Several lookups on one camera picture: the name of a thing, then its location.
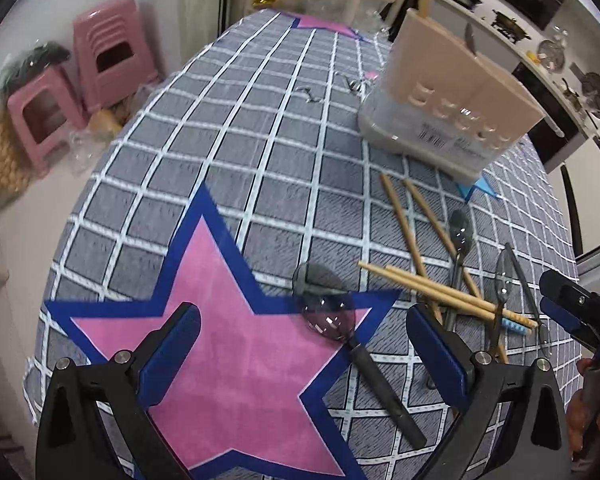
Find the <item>beige utensil holder caddy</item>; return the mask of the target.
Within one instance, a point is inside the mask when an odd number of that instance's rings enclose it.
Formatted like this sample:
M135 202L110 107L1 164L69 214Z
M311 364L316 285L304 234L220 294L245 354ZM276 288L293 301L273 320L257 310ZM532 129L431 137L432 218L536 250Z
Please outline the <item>beige utensil holder caddy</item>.
M358 130L373 146L472 185L543 117L511 73L411 10L358 108Z

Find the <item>blue patterned bamboo chopstick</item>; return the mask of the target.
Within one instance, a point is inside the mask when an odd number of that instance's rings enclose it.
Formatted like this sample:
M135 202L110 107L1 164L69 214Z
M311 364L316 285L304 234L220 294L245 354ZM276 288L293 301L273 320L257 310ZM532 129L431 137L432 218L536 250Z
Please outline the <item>blue patterned bamboo chopstick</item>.
M530 330L528 329L528 327L519 324L513 320L510 320L509 318L502 318L501 320L502 326L504 328L506 328L506 330L509 330L510 332L522 335L522 336L527 336L530 334Z

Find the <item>black handled slotted spoon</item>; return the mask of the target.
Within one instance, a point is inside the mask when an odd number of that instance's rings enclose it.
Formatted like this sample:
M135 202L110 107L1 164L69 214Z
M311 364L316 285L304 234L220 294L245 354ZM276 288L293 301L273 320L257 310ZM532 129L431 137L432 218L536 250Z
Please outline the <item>black handled slotted spoon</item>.
M467 22L464 29L465 46L473 56L477 56L474 28Z

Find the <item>grey checked tablecloth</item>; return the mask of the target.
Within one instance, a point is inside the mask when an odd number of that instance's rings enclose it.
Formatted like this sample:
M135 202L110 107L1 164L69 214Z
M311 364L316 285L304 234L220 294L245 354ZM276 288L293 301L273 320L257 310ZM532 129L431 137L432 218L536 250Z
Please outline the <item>grey checked tablecloth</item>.
M378 70L388 44L261 11L243 18L151 92L102 155L62 231L44 299L112 300L124 312L154 290L186 214L212 209L225 245L262 300L291 292L302 261L347 288L388 287L369 264L411 269L382 188L392 183L430 278L451 260L437 236L454 210L476 241L466 268L494 295L496 259L513 246L530 289L547 270L574 278L568 223L535 148L522 140L463 198L444 172L373 148L358 134L350 79Z

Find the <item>yellow patterned bamboo chopstick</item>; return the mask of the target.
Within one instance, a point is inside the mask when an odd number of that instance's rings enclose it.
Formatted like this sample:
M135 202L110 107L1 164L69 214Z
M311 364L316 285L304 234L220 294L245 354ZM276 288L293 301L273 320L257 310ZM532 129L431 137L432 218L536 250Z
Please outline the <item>yellow patterned bamboo chopstick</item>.
M394 268L393 266L382 268L381 266L375 266L362 260L358 260L358 266L370 271L371 274L378 275L385 280L419 292L422 296L436 300L440 304L445 304L465 314L473 315L485 321L495 320L496 305L491 304L489 301L465 294L460 290L431 281L429 278Z

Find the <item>short pink plastic stool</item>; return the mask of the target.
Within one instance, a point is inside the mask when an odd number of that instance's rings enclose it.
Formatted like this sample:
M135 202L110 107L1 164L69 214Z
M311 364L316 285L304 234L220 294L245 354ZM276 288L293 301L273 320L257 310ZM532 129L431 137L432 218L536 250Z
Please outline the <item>short pink plastic stool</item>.
M88 123L70 80L57 65L12 94L7 109L24 152L41 178L48 173L46 156L66 143L71 131L84 130Z

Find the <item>black pot on stove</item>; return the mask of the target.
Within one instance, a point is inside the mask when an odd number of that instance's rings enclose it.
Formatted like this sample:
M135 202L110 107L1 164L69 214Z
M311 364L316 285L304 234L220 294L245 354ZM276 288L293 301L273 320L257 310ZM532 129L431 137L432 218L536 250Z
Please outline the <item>black pot on stove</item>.
M512 44L521 40L530 39L527 32L516 22L500 11L494 11L494 20L491 26L507 38Z

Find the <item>tall pink plastic stool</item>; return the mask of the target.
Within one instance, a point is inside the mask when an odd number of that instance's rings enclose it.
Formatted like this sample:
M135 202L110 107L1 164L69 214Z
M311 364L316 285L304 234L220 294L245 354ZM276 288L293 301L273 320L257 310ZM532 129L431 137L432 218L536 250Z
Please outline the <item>tall pink plastic stool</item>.
M73 21L73 51L91 114L159 80L135 0L107 0Z

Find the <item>black built-in oven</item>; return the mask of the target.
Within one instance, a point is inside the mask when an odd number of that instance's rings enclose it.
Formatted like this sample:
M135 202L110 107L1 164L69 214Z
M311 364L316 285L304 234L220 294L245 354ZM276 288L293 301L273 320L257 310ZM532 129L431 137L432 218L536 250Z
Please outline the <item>black built-in oven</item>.
M545 169L551 172L572 153L576 147L573 141L582 139L580 128L555 93L528 66L519 63L513 75L544 110L544 118L528 132L528 137Z

